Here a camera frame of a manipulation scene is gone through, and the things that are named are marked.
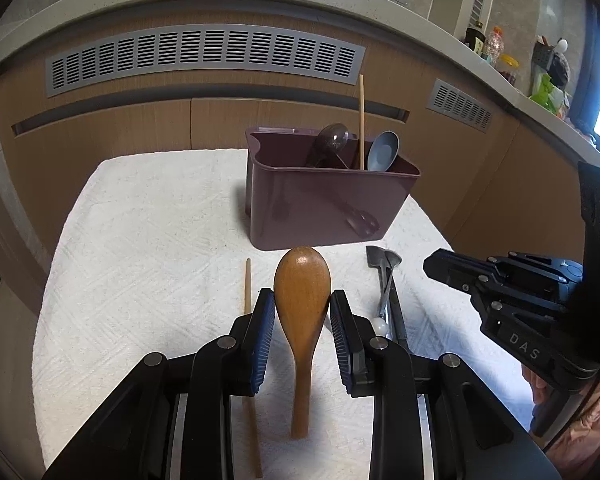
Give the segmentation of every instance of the pink clothing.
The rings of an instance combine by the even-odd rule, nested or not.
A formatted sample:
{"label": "pink clothing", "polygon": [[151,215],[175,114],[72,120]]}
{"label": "pink clothing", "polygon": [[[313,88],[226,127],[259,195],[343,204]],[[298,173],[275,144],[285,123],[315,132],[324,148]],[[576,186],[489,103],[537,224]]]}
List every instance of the pink clothing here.
{"label": "pink clothing", "polygon": [[[548,397],[547,384],[531,370],[522,367],[522,375],[531,385],[534,404]],[[600,455],[600,383],[584,410],[546,452],[564,480],[579,480]]]}

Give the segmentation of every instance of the chopstick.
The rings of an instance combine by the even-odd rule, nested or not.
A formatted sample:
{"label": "chopstick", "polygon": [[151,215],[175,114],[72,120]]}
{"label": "chopstick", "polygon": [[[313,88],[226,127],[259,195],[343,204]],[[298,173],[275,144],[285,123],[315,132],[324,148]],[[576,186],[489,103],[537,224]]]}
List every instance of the chopstick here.
{"label": "chopstick", "polygon": [[360,74],[358,76],[358,87],[360,92],[358,93],[358,108],[360,109],[360,146],[358,152],[360,153],[360,163],[358,165],[359,170],[365,169],[365,77]]}
{"label": "chopstick", "polygon": [[[251,313],[251,258],[247,258],[244,268],[244,313]],[[247,415],[249,426],[249,454],[256,478],[262,478],[262,462],[260,461],[260,443],[258,441],[258,423],[256,421],[256,404],[253,397],[242,398],[242,408]]]}

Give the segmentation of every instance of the green plastic bag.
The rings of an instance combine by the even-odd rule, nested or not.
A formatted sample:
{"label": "green plastic bag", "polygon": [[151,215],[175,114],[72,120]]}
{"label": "green plastic bag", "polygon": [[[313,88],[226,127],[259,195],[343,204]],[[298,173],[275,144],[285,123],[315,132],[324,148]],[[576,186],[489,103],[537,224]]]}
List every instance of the green plastic bag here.
{"label": "green plastic bag", "polygon": [[551,76],[548,74],[542,74],[540,88],[538,88],[538,91],[529,99],[538,103],[542,108],[549,110],[553,115],[555,115],[558,110],[556,110],[551,99],[549,99],[549,94],[554,91],[554,88],[554,84],[551,83]]}

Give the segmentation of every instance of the purple plastic bin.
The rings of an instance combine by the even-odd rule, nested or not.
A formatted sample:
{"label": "purple plastic bin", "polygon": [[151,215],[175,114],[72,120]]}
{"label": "purple plastic bin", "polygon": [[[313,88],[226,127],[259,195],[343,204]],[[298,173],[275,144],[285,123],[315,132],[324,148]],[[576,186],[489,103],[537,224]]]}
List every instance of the purple plastic bin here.
{"label": "purple plastic bin", "polygon": [[[246,131],[246,213],[251,243],[263,251],[379,240],[420,176],[396,157],[385,173],[305,168],[318,130],[249,128]],[[340,158],[351,167],[357,140]],[[365,142],[368,153],[371,141]]]}

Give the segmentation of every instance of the yellow jar lid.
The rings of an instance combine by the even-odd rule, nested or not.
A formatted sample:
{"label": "yellow jar lid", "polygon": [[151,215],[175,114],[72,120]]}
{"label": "yellow jar lid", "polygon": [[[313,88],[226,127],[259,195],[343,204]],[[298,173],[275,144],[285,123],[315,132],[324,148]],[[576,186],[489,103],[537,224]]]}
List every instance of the yellow jar lid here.
{"label": "yellow jar lid", "polygon": [[517,60],[513,59],[511,56],[508,56],[507,54],[501,54],[499,59],[503,60],[503,62],[512,66],[513,68],[518,68],[520,66],[520,63],[517,62]]}

